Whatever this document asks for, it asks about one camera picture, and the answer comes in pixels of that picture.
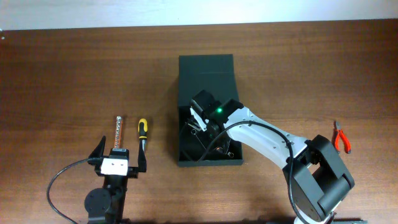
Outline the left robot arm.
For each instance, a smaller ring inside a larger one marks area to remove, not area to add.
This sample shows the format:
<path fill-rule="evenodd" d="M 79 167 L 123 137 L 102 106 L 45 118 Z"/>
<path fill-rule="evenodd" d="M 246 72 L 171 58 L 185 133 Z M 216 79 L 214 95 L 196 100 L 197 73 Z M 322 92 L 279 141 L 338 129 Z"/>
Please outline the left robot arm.
<path fill-rule="evenodd" d="M 139 138 L 137 166 L 129 166 L 129 151 L 113 148 L 108 156 L 104 156 L 106 138 L 102 137 L 99 144 L 89 155 L 89 165 L 95 167 L 98 176 L 104 178 L 103 186 L 91 190 L 85 198 L 85 209 L 89 223 L 129 223 L 123 217 L 124 203 L 129 179 L 136 179 L 140 173 L 147 171 L 146 143 L 147 138 Z"/>

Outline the red side cutters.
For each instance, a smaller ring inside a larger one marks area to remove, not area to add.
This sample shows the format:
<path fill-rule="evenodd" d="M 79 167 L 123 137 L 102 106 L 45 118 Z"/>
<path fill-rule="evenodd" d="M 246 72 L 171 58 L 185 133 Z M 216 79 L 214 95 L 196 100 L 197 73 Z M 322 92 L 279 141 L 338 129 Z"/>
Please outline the red side cutters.
<path fill-rule="evenodd" d="M 335 147 L 337 153 L 341 152 L 340 149 L 340 141 L 343 143 L 343 148 L 345 153 L 351 154 L 351 143 L 349 142 L 348 138 L 346 137 L 343 129 L 341 128 L 338 121 L 334 121 L 333 123 L 333 137 L 332 137 L 332 145 Z"/>

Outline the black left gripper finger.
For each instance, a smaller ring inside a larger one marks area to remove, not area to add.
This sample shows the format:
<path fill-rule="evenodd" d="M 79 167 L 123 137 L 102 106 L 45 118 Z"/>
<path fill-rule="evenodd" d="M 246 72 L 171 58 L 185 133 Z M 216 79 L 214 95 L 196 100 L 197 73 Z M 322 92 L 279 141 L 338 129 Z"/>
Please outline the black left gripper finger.
<path fill-rule="evenodd" d="M 138 164 L 138 171 L 139 172 L 146 172 L 147 171 L 147 161 L 146 161 L 146 155 L 143 150 L 143 148 L 139 149 L 139 155 L 137 159 L 137 164 Z"/>
<path fill-rule="evenodd" d="M 88 156 L 89 159 L 102 159 L 104 148 L 106 144 L 106 136 L 103 136 L 98 143 L 98 145 L 94 148 L 91 154 Z"/>

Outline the silver wrench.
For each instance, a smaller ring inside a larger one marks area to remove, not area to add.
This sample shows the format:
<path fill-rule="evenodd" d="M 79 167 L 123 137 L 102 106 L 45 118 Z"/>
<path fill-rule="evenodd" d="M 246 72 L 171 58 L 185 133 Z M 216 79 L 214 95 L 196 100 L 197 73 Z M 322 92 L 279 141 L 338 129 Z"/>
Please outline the silver wrench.
<path fill-rule="evenodd" d="M 228 156 L 228 157 L 230 157 L 230 158 L 233 158 L 233 157 L 234 157 L 234 153 L 233 153 L 233 152 L 230 152 L 230 151 L 217 150 L 217 152 L 218 152 L 219 154 Z"/>

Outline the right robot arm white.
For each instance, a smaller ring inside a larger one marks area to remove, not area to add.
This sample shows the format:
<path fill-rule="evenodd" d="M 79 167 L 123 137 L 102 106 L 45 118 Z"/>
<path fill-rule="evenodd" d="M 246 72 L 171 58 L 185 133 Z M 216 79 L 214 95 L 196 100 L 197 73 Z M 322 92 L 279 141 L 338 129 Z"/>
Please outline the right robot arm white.
<path fill-rule="evenodd" d="M 191 99 L 190 113 L 211 139 L 206 152 L 230 139 L 282 170 L 295 223 L 331 223 L 336 207 L 355 185 L 336 147 L 324 136 L 295 136 L 257 117 L 241 102 L 221 103 L 205 90 Z"/>

